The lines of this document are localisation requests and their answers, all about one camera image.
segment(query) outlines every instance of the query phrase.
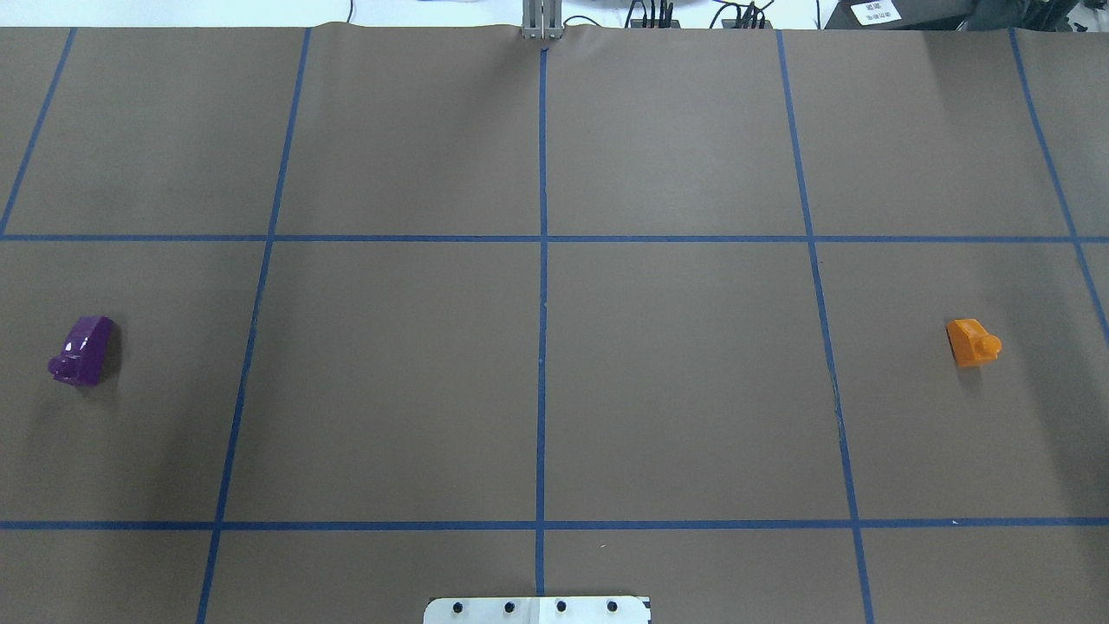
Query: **purple knob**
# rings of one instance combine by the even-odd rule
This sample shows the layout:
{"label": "purple knob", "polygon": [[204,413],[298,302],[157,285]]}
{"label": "purple knob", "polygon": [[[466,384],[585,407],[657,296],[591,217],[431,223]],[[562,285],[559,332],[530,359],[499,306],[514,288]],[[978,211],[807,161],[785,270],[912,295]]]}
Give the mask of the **purple knob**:
{"label": "purple knob", "polygon": [[81,317],[65,337],[62,352],[51,358],[47,370],[62,383],[96,386],[111,334],[112,320],[108,317]]}

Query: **orange plastic toy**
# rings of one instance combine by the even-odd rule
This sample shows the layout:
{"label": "orange plastic toy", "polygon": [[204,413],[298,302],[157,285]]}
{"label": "orange plastic toy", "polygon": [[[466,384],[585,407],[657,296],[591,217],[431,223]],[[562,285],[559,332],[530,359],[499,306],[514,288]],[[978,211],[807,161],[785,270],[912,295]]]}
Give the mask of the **orange plastic toy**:
{"label": "orange plastic toy", "polygon": [[997,360],[1001,352],[1001,339],[986,331],[974,319],[956,319],[947,324],[947,338],[952,341],[952,354],[959,367],[980,367]]}

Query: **white bracket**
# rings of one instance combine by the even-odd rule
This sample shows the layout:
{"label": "white bracket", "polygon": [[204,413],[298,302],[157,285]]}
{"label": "white bracket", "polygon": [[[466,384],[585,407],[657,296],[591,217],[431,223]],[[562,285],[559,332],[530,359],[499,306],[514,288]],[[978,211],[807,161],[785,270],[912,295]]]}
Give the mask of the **white bracket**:
{"label": "white bracket", "polygon": [[523,38],[562,38],[562,0],[523,0]]}
{"label": "white bracket", "polygon": [[562,596],[437,599],[424,624],[651,624],[651,599]]}

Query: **horizontal blue line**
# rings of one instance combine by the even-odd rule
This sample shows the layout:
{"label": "horizontal blue line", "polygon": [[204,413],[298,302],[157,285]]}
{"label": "horizontal blue line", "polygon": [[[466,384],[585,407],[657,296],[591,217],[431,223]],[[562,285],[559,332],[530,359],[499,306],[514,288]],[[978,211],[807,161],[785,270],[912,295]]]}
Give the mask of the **horizontal blue line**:
{"label": "horizontal blue line", "polygon": [[4,234],[4,241],[72,242],[264,242],[265,234]]}
{"label": "horizontal blue line", "polygon": [[[817,235],[820,243],[1074,243],[1069,236],[909,236]],[[0,241],[55,242],[264,242],[265,234],[3,234]],[[426,242],[426,243],[539,243],[541,236],[451,234],[277,234],[277,242]],[[1109,243],[1109,236],[1079,236],[1083,243]],[[551,235],[550,243],[804,243],[792,234],[766,235]]]}
{"label": "horizontal blue line", "polygon": [[[492,520],[492,521],[321,521],[224,522],[224,531],[741,531],[852,529],[843,520]],[[213,522],[170,521],[0,521],[0,531],[212,531]],[[1106,516],[861,519],[861,529],[959,529],[1005,526],[1109,526]]]}

